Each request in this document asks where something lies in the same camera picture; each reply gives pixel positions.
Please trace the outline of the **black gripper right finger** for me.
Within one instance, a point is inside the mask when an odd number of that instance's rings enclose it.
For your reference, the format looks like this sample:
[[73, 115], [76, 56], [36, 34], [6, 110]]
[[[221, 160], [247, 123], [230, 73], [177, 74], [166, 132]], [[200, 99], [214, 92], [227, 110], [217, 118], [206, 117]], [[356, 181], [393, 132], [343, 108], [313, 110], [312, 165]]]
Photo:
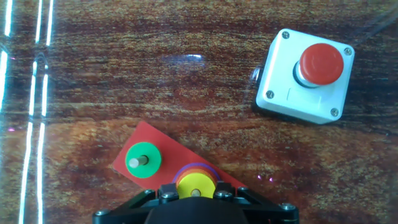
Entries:
[[215, 200], [237, 206], [249, 223], [299, 224], [299, 209], [291, 203], [276, 204], [248, 187], [217, 182]]

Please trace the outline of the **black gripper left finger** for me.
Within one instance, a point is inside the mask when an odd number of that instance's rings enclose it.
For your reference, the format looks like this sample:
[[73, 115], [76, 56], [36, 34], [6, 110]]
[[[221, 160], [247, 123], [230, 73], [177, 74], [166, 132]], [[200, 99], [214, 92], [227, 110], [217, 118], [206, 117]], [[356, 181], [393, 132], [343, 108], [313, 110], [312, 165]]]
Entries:
[[98, 210], [92, 215], [92, 224], [144, 223], [152, 209], [178, 199], [176, 183], [161, 185], [156, 191], [147, 189], [113, 210]]

